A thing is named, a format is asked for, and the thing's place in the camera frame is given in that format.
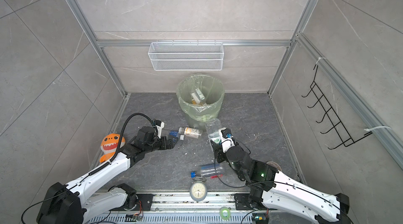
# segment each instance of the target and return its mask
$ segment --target tiled wall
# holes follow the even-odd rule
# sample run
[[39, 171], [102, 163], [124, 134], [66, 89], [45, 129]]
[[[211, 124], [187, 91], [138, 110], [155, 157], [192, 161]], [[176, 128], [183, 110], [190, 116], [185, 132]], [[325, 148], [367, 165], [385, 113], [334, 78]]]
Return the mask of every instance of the tiled wall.
[[[98, 39], [290, 39], [307, 0], [78, 0]], [[128, 92], [174, 92], [194, 71], [154, 71], [146, 48], [106, 48]], [[227, 47], [228, 92], [266, 92], [285, 48]]]
[[[324, 57], [343, 75], [403, 139], [403, 59], [401, 0], [319, 0], [304, 31]], [[403, 171], [385, 148], [369, 136], [349, 147], [340, 143], [320, 105], [307, 95], [315, 61], [297, 47], [277, 85], [273, 100], [308, 185], [350, 197], [354, 223], [400, 223], [396, 200]], [[353, 139], [366, 125], [319, 70], [318, 85]]]
[[0, 0], [0, 223], [88, 171], [121, 99], [65, 0]]

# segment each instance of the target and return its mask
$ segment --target orange shark plush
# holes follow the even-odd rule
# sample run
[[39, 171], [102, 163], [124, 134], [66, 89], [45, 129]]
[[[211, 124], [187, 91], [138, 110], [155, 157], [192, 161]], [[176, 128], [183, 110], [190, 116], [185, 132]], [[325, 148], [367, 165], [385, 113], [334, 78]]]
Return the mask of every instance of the orange shark plush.
[[[115, 153], [116, 148], [118, 146], [119, 137], [120, 137], [119, 134], [109, 134], [109, 135], [105, 136], [105, 138], [102, 140], [101, 150], [103, 151], [103, 153], [105, 153], [105, 155], [103, 155], [99, 159], [100, 163], [107, 161], [108, 159], [110, 159], [113, 156], [113, 154]], [[124, 137], [122, 137], [122, 142], [120, 143], [120, 147], [123, 147], [125, 143], [126, 143], [126, 140], [124, 139]]]

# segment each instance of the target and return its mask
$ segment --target dark gray floor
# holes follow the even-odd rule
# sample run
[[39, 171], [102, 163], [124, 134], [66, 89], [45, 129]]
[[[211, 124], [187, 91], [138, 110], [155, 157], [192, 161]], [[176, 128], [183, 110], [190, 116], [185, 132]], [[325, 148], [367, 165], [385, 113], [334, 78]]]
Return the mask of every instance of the dark gray floor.
[[[187, 125], [174, 93], [132, 94], [117, 128], [119, 133], [126, 118], [136, 112], [164, 121], [164, 129], [178, 130]], [[267, 94], [225, 94], [219, 119], [223, 127], [230, 128], [233, 135], [249, 147], [253, 159], [275, 161], [285, 174], [298, 180]], [[145, 118], [135, 116], [128, 123], [124, 137], [129, 140], [139, 128], [148, 125]], [[192, 183], [190, 172], [213, 161], [214, 155], [204, 132], [202, 139], [179, 141], [175, 149], [146, 154], [142, 161], [116, 176], [103, 188], [126, 183], [139, 191], [187, 191]], [[233, 186], [245, 185], [226, 163], [222, 165], [226, 172], [222, 178], [224, 182]], [[209, 191], [237, 190], [223, 185], [218, 179], [208, 180], [206, 184]]]

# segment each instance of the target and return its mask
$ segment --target bottle label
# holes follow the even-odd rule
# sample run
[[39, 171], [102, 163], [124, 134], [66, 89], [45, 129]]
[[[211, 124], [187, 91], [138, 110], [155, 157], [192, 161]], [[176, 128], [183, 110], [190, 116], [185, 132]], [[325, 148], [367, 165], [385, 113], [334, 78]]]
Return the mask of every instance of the bottle label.
[[184, 134], [187, 135], [187, 136], [198, 137], [200, 135], [199, 132], [200, 131], [198, 129], [195, 129], [195, 128], [186, 127], [184, 129]]
[[205, 99], [205, 97], [204, 97], [203, 93], [200, 91], [200, 89], [196, 88], [196, 92], [198, 93], [198, 95], [199, 95], [199, 97], [200, 97], [200, 100], [204, 100], [204, 99]]
[[178, 136], [179, 136], [179, 132], [178, 132], [178, 131], [170, 131], [170, 132], [169, 132], [169, 135], [170, 135], [170, 136], [178, 137]]

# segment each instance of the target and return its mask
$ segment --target black wire hook rack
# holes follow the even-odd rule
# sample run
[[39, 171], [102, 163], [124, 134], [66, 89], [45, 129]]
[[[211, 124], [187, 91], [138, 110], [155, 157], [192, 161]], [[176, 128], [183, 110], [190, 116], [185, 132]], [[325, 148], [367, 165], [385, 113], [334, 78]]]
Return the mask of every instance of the black wire hook rack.
[[[346, 127], [344, 126], [343, 122], [341, 121], [340, 117], [338, 116], [338, 114], [337, 114], [336, 111], [334, 110], [333, 106], [330, 104], [330, 102], [329, 102], [329, 100], [326, 98], [325, 94], [322, 92], [322, 90], [320, 89], [320, 87], [318, 86], [318, 84], [315, 82], [316, 74], [317, 74], [317, 72], [318, 72], [318, 65], [315, 65], [314, 71], [315, 71], [315, 76], [314, 76], [314, 80], [312, 81], [312, 84], [310, 85], [310, 91], [308, 92], [307, 95], [305, 95], [305, 96], [302, 95], [302, 97], [305, 98], [305, 97], [307, 97], [310, 93], [313, 93], [313, 94], [315, 95], [317, 101], [315, 102], [315, 104], [314, 104], [313, 106], [311, 106], [311, 107], [308, 106], [308, 108], [311, 109], [311, 108], [313, 108], [314, 106], [316, 106], [316, 104], [319, 103], [320, 106], [323, 108], [323, 111], [324, 111], [324, 115], [323, 115], [323, 117], [322, 117], [322, 120], [316, 121], [316, 122], [317, 122], [317, 123], [322, 123], [323, 120], [325, 119], [325, 116], [327, 116], [328, 119], [329, 119], [329, 121], [330, 121], [330, 123], [332, 124], [332, 127], [331, 127], [328, 131], [326, 131], [326, 132], [320, 132], [320, 133], [321, 133], [321, 134], [326, 134], [326, 133], [329, 133], [332, 129], [334, 129], [334, 130], [336, 131], [337, 135], [339, 136], [339, 138], [340, 138], [340, 140], [341, 140], [341, 144], [339, 144], [338, 146], [335, 146], [335, 147], [333, 147], [333, 148], [329, 148], [329, 147], [328, 147], [328, 149], [329, 149], [329, 150], [334, 150], [335, 148], [337, 148], [337, 147], [339, 147], [339, 146], [341, 146], [341, 145], [344, 145], [345, 147], [348, 147], [348, 146], [350, 146], [350, 145], [352, 145], [352, 144], [355, 144], [356, 142], [358, 142], [358, 141], [364, 139], [365, 137], [371, 135], [372, 132], [367, 132], [367, 133], [364, 134], [363, 137], [361, 137], [361, 138], [358, 139], [358, 140], [354, 140], [354, 139], [351, 137], [350, 133], [348, 132], [348, 130], [347, 130]], [[319, 90], [318, 94], [315, 93], [315, 91], [314, 91], [314, 88], [315, 88], [315, 87], [317, 87], [318, 90]], [[325, 100], [325, 101], [329, 104], [330, 108], [329, 108], [329, 109], [325, 109], [325, 106], [324, 106], [324, 104], [322, 103], [322, 102], [324, 102], [324, 101], [321, 101], [321, 100]], [[336, 115], [337, 120], [338, 120], [337, 123], [335, 123], [335, 122], [330, 118], [329, 112], [333, 112], [333, 113]], [[346, 140], [343, 140], [343, 138], [340, 136], [339, 130], [338, 130], [337, 127], [336, 127], [336, 126], [338, 126], [339, 124], [343, 127], [342, 129], [344, 129], [345, 132], [346, 132], [347, 135], [348, 135], [348, 138], [347, 138]]]

